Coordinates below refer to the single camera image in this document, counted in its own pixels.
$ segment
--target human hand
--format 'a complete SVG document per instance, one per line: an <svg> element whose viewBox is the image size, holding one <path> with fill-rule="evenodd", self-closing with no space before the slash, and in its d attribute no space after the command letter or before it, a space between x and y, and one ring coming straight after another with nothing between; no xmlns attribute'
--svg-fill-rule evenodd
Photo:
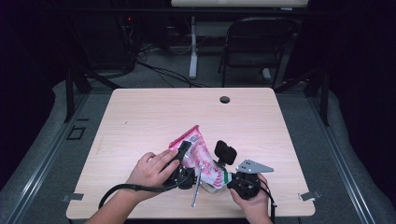
<svg viewBox="0 0 396 224"><path fill-rule="evenodd" d="M162 187L163 182L176 170L179 161L172 161L166 168L163 167L177 155L177 150L165 150L155 155L152 152L146 153L132 170L126 184L134 184L145 187ZM139 190L134 192L137 203L152 198L159 193Z"/></svg>
<svg viewBox="0 0 396 224"><path fill-rule="evenodd" d="M267 180L263 175L258 174L258 177L267 183ZM264 189L267 189L263 183L261 183L261 186ZM233 197L233 201L242 208L245 217L250 224L272 223L268 217L268 195L264 191L259 190L256 197L249 200L242 199L234 189L230 189L230 192Z"/></svg>

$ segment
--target right hand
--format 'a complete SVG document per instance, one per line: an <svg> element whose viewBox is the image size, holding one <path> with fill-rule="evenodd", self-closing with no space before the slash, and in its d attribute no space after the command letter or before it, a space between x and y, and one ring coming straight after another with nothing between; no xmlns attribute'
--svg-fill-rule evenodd
<svg viewBox="0 0 396 224"><path fill-rule="evenodd" d="M267 183L267 179L261 174L258 174L259 179ZM268 217L268 195L262 190L256 197L249 200L242 199L234 189L230 189L233 201L238 204L245 214L250 224L272 223Z"/></svg>

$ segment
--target metal bracket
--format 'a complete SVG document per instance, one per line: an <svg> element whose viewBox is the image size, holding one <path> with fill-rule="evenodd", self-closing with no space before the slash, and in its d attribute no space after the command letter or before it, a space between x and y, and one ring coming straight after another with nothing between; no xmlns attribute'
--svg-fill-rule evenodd
<svg viewBox="0 0 396 224"><path fill-rule="evenodd" d="M300 198L300 200L305 201L314 201L317 198L321 197L321 194L319 193L319 191L314 191L314 192L307 192L305 194L298 194L298 197Z"/></svg>
<svg viewBox="0 0 396 224"><path fill-rule="evenodd" d="M191 203L191 207L195 207L195 200L197 198L197 195L199 194L198 192L198 188L201 185L201 173L202 173L202 166L199 167L199 171L198 171L198 176L197 176L197 180L195 183L195 192L194 195L192 196L192 203Z"/></svg>
<svg viewBox="0 0 396 224"><path fill-rule="evenodd" d="M269 173L269 172L274 171L274 169L271 167L259 164L258 162L251 161L251 160L243 161L235 169L236 169L236 171L239 171L239 172L245 173L245 174Z"/></svg>
<svg viewBox="0 0 396 224"><path fill-rule="evenodd" d="M70 201L72 201L72 200L81 201L82 197L84 197L84 194L78 194L78 193L72 193L70 195L69 194L65 194L62 197L61 201L64 202L64 203L70 203Z"/></svg>

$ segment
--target left hand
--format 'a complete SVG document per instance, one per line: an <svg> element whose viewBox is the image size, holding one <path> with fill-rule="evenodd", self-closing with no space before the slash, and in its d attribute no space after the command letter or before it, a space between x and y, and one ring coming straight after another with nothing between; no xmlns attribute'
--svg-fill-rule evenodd
<svg viewBox="0 0 396 224"><path fill-rule="evenodd" d="M155 155L152 152L146 153L132 170L126 184L141 185L146 187L162 187L163 182L176 170L179 161L172 161L166 168L163 167L177 154L177 150L165 150ZM152 198L159 193L139 190L134 192L138 203Z"/></svg>

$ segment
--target table leg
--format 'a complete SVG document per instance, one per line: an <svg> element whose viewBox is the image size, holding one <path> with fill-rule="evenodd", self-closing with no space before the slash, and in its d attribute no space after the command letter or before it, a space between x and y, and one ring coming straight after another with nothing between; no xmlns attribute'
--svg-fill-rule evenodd
<svg viewBox="0 0 396 224"><path fill-rule="evenodd" d="M197 78L197 64L198 64L198 54L197 54L197 39L195 33L195 17L191 17L191 62L190 62L190 78Z"/></svg>

